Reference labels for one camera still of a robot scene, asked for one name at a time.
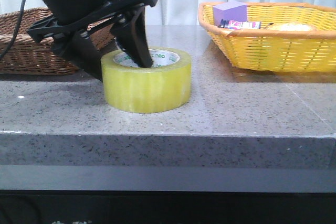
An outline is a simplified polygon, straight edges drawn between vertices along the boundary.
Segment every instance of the packing tape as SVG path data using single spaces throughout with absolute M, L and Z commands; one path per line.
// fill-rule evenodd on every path
M 105 100 L 134 113 L 154 113 L 180 107 L 190 98 L 191 57 L 173 48 L 150 49 L 152 68 L 139 68 L 121 50 L 101 59 Z

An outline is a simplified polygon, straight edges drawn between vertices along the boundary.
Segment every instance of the purple box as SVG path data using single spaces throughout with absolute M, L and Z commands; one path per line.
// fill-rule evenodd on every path
M 221 20 L 247 21 L 247 5 L 242 2 L 229 1 L 213 6 L 214 23 L 218 26 Z

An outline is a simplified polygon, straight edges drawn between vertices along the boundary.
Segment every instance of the gray countertop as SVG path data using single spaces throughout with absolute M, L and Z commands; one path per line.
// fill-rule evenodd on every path
M 149 26 L 147 34 L 150 46 L 177 48 L 192 56 L 187 104 L 135 114 L 108 105 L 102 83 L 83 72 L 2 75 L 3 169 L 43 165 L 336 171 L 336 73 L 234 68 L 199 26 Z

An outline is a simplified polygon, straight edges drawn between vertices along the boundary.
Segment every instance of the yellow wicker basket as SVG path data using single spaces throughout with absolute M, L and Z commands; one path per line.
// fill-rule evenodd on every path
M 261 29 L 229 30 L 214 25 L 213 6 L 201 3 L 198 20 L 233 66 L 274 72 L 336 71 L 336 8 L 307 3 L 248 2 L 248 21 Z M 269 23 L 313 24 L 318 31 L 274 31 Z

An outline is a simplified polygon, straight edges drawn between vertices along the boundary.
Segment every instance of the label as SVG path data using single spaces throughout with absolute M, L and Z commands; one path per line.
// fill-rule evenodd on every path
M 66 224 L 65 222 L 61 222 L 59 220 L 52 222 L 51 224 Z M 72 224 L 92 224 L 91 220 L 86 221 L 73 221 Z
M 179 55 L 171 51 L 160 49 L 149 49 L 149 53 L 153 59 L 152 68 L 168 66 L 180 60 Z M 117 54 L 113 60 L 115 61 L 115 63 L 125 67 L 138 68 L 138 65 L 125 52 Z

